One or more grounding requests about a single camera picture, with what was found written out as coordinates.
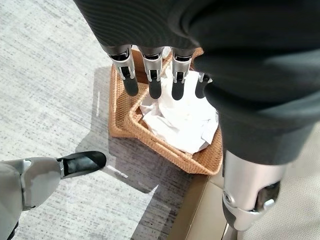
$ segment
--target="black fingertip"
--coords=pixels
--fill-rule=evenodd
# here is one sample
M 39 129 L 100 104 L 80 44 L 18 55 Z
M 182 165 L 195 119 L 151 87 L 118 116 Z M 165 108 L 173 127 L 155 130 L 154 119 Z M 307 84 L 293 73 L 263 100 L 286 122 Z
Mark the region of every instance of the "black fingertip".
M 197 82 L 195 87 L 195 96 L 198 99 L 203 99 L 205 97 L 205 86 L 207 85 L 207 82 Z
M 161 96 L 161 81 L 149 81 L 149 93 L 153 99 L 158 99 Z
M 63 177 L 76 177 L 102 169 L 106 156 L 100 151 L 84 151 L 70 154 L 57 159 L 63 162 Z
M 182 83 L 181 81 L 178 81 L 177 83 L 172 84 L 171 95 L 174 100 L 178 101 L 182 99 L 182 97 L 184 96 L 184 90 L 185 90 L 184 88 L 185 88 L 185 84 Z
M 130 95 L 131 97 L 134 97 L 138 94 L 139 87 L 138 87 L 138 81 L 136 76 L 133 79 L 131 79 L 130 77 L 126 77 L 125 80 L 123 80 L 123 84 L 124 84 L 124 89 L 128 95 Z

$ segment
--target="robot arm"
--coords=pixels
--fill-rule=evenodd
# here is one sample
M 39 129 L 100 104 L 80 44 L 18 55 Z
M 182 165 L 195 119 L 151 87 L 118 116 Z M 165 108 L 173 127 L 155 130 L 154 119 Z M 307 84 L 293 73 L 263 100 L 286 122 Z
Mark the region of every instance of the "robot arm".
M 175 100 L 194 49 L 203 48 L 195 92 L 219 112 L 224 214 L 233 228 L 248 229 L 275 203 L 286 166 L 320 120 L 319 1 L 74 1 L 129 95 L 138 91 L 131 45 L 145 58 L 153 98 L 161 66 L 151 61 L 172 48 Z
M 0 162 L 0 239 L 11 239 L 22 211 L 45 202 L 60 179 L 88 174 L 106 165 L 98 151 L 74 153 L 61 158 L 29 157 Z

